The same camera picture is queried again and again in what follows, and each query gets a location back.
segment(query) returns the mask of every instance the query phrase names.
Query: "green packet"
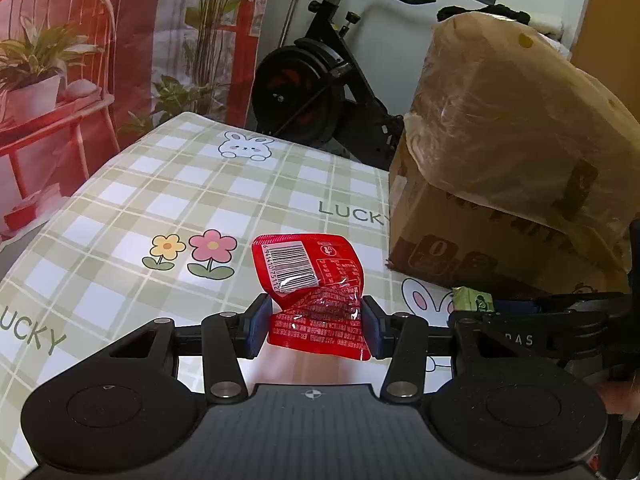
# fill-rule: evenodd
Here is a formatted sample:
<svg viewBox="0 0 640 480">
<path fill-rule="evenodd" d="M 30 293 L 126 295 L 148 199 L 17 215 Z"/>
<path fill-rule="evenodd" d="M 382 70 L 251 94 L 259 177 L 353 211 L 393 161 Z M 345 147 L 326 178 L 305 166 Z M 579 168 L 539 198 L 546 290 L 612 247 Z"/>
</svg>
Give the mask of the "green packet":
<svg viewBox="0 0 640 480">
<path fill-rule="evenodd" d="M 453 288 L 453 308 L 472 312 L 493 312 L 494 299 L 488 292 L 479 292 L 468 286 Z"/>
</svg>

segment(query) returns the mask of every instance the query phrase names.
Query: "red wrapper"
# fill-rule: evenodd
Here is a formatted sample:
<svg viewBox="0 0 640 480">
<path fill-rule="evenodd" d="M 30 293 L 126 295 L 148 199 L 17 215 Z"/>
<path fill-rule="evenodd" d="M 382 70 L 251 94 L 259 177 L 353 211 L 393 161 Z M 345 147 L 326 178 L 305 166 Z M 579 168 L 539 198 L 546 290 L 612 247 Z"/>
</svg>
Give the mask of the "red wrapper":
<svg viewBox="0 0 640 480">
<path fill-rule="evenodd" d="M 360 327 L 362 265 L 345 238 L 263 235 L 252 243 L 262 288 L 280 305 L 268 341 L 314 354 L 366 361 Z"/>
</svg>

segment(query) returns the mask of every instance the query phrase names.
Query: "cartoon flower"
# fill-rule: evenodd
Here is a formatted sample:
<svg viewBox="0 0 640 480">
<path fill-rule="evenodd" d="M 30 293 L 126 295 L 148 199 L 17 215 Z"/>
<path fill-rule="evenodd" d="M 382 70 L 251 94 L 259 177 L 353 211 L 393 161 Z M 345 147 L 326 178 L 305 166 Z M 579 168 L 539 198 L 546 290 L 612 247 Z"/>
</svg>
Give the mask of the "cartoon flower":
<svg viewBox="0 0 640 480">
<path fill-rule="evenodd" d="M 158 235 L 151 240 L 151 250 L 149 254 L 151 256 L 157 256 L 156 261 L 151 256 L 145 256 L 142 258 L 142 263 L 148 269 L 153 270 L 170 270 L 174 268 L 174 264 L 169 260 L 175 260 L 178 257 L 178 253 L 181 253 L 187 248 L 187 246 L 180 241 L 178 235 L 168 235 L 167 237 Z"/>
<path fill-rule="evenodd" d="M 189 245 L 196 248 L 192 254 L 194 260 L 214 260 L 226 264 L 231 261 L 231 251 L 238 247 L 238 242 L 231 236 L 221 236 L 219 231 L 210 229 L 202 236 L 189 238 Z"/>
<path fill-rule="evenodd" d="M 152 256 L 161 256 L 165 260 L 175 260 L 178 257 L 178 253 L 181 253 L 187 248 L 187 246 L 180 241 L 178 235 L 168 235 L 166 238 L 158 235 L 151 240 L 151 243 L 154 246 L 149 251 L 149 254 Z"/>
<path fill-rule="evenodd" d="M 213 267 L 213 262 L 226 264 L 231 261 L 231 251 L 238 247 L 238 241 L 231 236 L 222 236 L 220 231 L 210 229 L 202 236 L 189 238 L 189 245 L 195 247 L 191 256 L 198 262 L 208 262 L 207 266 L 201 264 L 188 264 L 187 269 L 194 276 L 208 278 L 210 280 L 226 280 L 234 275 L 231 267 Z"/>
</svg>

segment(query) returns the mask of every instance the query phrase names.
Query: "metal screw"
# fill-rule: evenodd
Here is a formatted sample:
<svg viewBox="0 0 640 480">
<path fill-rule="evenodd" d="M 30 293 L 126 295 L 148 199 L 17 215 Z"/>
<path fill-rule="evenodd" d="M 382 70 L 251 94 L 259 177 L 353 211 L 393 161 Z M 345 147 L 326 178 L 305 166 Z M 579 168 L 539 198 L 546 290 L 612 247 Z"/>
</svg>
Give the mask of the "metal screw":
<svg viewBox="0 0 640 480">
<path fill-rule="evenodd" d="M 405 399 L 418 393 L 418 386 L 408 381 L 396 381 L 386 387 L 386 392 L 394 397 Z"/>
<path fill-rule="evenodd" d="M 242 388 L 240 384 L 234 383 L 233 381 L 220 381 L 219 383 L 214 384 L 209 391 L 216 397 L 229 399 L 239 395 Z"/>
</svg>

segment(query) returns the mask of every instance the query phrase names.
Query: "barcode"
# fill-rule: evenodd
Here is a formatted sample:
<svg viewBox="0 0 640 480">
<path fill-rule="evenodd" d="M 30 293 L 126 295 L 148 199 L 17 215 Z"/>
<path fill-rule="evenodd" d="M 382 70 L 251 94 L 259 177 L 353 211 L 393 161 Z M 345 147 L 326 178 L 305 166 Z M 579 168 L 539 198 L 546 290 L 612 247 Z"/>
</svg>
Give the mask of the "barcode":
<svg viewBox="0 0 640 480">
<path fill-rule="evenodd" d="M 318 277 L 300 241 L 262 246 L 273 290 L 289 294 L 299 288 L 317 286 Z"/>
</svg>

